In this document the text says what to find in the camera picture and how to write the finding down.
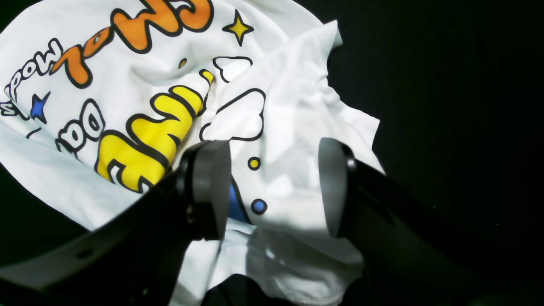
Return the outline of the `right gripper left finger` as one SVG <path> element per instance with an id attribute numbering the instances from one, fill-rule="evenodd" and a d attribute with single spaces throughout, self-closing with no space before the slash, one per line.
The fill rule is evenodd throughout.
<path id="1" fill-rule="evenodd" d="M 177 170 L 107 224 L 1 267 L 1 304 L 167 306 L 191 242 L 225 236 L 230 179 L 228 141 L 193 145 Z"/>

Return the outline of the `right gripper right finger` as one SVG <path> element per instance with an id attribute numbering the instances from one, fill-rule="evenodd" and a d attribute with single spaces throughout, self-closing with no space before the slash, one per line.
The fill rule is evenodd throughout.
<path id="1" fill-rule="evenodd" d="M 542 306 L 541 259 L 449 223 L 334 138 L 318 168 L 328 231 L 365 262 L 351 306 Z"/>

